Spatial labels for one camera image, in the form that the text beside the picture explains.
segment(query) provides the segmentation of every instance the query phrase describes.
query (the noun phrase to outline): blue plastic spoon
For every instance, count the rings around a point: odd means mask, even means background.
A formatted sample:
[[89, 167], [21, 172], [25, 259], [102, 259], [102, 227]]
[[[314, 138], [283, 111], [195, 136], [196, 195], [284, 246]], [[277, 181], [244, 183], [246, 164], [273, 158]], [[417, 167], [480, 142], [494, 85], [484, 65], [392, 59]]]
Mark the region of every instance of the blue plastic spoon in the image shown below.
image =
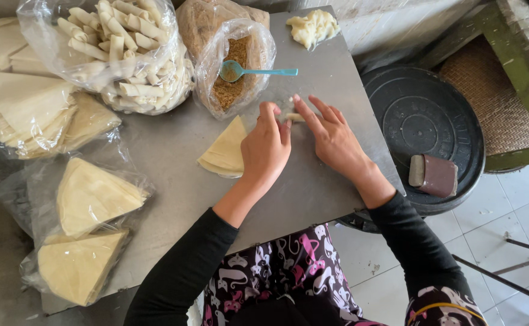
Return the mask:
[[244, 74], [269, 74], [282, 76], [297, 76], [298, 69], [277, 69], [277, 70], [248, 70], [243, 69], [240, 64], [234, 60], [227, 60], [222, 63], [220, 77], [227, 82], [235, 82]]

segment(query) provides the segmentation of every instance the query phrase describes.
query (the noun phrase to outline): black long sleeve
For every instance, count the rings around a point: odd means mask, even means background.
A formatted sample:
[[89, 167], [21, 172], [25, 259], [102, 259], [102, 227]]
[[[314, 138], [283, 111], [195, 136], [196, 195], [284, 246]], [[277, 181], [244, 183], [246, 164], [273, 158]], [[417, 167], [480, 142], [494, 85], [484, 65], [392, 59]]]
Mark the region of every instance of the black long sleeve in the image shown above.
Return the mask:
[[239, 230], [209, 208], [145, 277], [124, 325], [186, 325], [186, 312]]
[[428, 286], [447, 286], [471, 297], [460, 267], [441, 240], [401, 195], [370, 209], [371, 219], [405, 271], [409, 296]]

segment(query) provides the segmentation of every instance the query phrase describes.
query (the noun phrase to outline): sanding block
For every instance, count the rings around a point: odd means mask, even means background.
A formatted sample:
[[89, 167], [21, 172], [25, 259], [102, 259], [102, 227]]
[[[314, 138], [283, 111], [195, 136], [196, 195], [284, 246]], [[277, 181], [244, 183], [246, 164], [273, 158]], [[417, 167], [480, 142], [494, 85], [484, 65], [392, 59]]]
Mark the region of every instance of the sanding block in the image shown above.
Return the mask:
[[440, 198], [456, 195], [457, 166], [447, 159], [427, 154], [414, 155], [409, 167], [409, 184]]

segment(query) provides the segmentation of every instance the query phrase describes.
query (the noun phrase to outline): yellow elastic band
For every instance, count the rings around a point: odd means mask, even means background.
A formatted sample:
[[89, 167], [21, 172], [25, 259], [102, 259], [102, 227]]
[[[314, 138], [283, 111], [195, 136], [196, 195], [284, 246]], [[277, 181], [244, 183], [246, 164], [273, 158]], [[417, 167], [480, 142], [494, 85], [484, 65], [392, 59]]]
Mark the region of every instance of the yellow elastic band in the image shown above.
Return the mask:
[[419, 315], [420, 313], [426, 311], [427, 309], [429, 308], [435, 308], [435, 307], [452, 307], [452, 308], [457, 308], [457, 309], [460, 309], [460, 310], [463, 310], [471, 315], [474, 315], [476, 317], [478, 317], [479, 319], [481, 319], [484, 323], [485, 326], [487, 326], [487, 323], [486, 321], [484, 320], [484, 318], [478, 314], [476, 314], [475, 312], [467, 309], [467, 308], [464, 308], [462, 306], [458, 306], [458, 305], [454, 305], [453, 303], [447, 303], [447, 302], [439, 302], [439, 303], [432, 303], [431, 305], [429, 306], [425, 306], [423, 308], [421, 308], [420, 310], [418, 310], [417, 312], [415, 312], [415, 314], [413, 315], [413, 317], [411, 317], [408, 321], [407, 321], [407, 326], [409, 326], [409, 324], [411, 324], [411, 322], [413, 322], [415, 320], [415, 318], [417, 317], [417, 315]]

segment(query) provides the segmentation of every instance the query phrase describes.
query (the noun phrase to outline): stainless steel table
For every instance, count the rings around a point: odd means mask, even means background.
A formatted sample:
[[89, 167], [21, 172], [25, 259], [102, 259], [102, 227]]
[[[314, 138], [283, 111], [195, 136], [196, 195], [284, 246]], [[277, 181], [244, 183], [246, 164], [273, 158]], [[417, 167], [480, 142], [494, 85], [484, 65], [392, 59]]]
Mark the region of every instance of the stainless steel table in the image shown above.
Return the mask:
[[[320, 9], [333, 13], [331, 6]], [[364, 151], [405, 194], [342, 34], [322, 42], [312, 52], [292, 40], [286, 20], [311, 10], [270, 15], [270, 31], [277, 46], [274, 67], [298, 68], [299, 75], [272, 76], [261, 98], [242, 114], [247, 121], [256, 121], [261, 101], [286, 104], [294, 93], [303, 97], [315, 94], [343, 112]], [[131, 114], [122, 118], [123, 137], [134, 164], [150, 177], [157, 191], [139, 231], [113, 272], [106, 295], [140, 285], [167, 250], [236, 182], [196, 163], [232, 118], [217, 121], [192, 99], [156, 117]], [[287, 166], [249, 212], [229, 253], [364, 207], [355, 187], [317, 158], [314, 137], [307, 126], [295, 123], [291, 134]]]

